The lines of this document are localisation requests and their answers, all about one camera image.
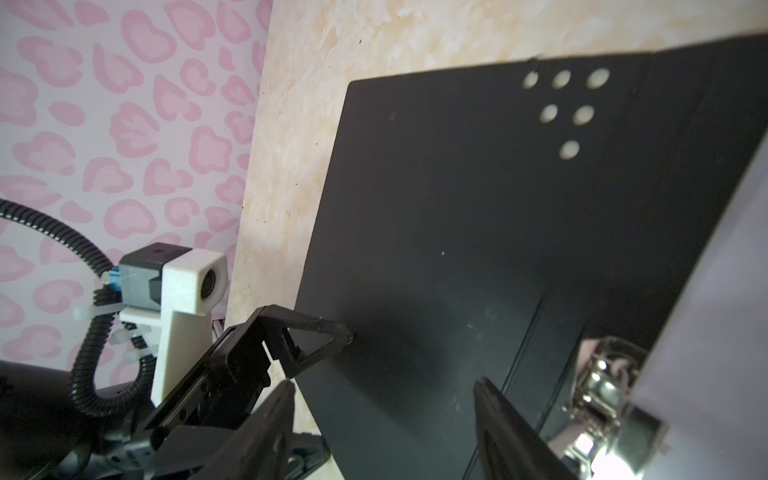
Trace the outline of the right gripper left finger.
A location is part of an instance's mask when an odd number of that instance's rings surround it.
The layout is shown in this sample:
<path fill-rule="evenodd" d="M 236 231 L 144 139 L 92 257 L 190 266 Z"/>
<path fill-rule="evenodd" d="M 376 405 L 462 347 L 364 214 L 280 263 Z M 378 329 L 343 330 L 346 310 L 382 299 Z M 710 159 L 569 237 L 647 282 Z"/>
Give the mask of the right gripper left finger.
<path fill-rule="evenodd" d="M 290 380 L 280 382 L 197 478 L 283 479 L 293 435 L 295 392 Z"/>

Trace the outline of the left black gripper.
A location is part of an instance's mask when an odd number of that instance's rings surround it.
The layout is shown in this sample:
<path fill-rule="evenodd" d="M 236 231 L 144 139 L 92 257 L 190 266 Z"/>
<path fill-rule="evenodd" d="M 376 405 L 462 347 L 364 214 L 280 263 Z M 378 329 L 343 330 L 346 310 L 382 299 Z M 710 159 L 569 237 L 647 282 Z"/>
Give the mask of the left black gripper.
<path fill-rule="evenodd" d="M 147 474 L 197 474 L 284 380 L 349 346 L 342 322 L 278 305 L 228 328 L 140 428 Z M 312 474 L 330 459 L 320 435 L 293 429 L 285 474 Z"/>

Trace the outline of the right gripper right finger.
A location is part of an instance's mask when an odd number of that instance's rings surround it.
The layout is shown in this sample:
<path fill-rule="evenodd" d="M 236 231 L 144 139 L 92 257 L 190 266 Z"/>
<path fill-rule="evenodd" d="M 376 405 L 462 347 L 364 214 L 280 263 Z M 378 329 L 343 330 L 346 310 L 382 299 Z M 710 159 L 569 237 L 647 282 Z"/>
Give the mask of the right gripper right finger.
<path fill-rule="evenodd" d="M 573 473 L 486 377 L 475 382 L 475 431 L 486 479 L 572 479 Z"/>

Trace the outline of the paper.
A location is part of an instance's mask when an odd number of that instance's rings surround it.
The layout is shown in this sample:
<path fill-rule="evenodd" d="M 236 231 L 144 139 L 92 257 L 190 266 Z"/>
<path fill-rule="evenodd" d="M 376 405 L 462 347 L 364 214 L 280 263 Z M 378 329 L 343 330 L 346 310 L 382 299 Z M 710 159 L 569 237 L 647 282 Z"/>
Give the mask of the paper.
<path fill-rule="evenodd" d="M 654 346 L 633 399 L 668 425 L 646 478 L 766 478 L 765 143 Z"/>

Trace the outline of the black file folder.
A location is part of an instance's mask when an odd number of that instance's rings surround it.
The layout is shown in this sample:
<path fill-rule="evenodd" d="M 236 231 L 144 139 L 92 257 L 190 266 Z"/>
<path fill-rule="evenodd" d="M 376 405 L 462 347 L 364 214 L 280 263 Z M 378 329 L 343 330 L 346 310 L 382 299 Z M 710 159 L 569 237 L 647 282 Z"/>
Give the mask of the black file folder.
<path fill-rule="evenodd" d="M 767 129 L 767 38 L 350 83 L 298 383 L 346 479 L 478 479 L 473 387 L 543 437 L 579 343 L 650 349 Z"/>

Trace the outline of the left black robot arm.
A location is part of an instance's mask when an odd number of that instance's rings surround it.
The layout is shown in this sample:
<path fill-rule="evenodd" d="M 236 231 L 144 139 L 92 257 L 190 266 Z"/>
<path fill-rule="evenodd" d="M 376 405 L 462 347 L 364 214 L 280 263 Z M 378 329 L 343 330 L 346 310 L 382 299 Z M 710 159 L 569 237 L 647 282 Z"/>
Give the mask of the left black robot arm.
<path fill-rule="evenodd" d="M 65 372 L 1 366 L 5 479 L 304 479 L 326 464 L 293 429 L 292 379 L 352 342 L 350 329 L 277 305 L 228 328 L 158 406 L 106 418 L 76 411 Z M 286 380 L 268 373 L 278 361 Z"/>

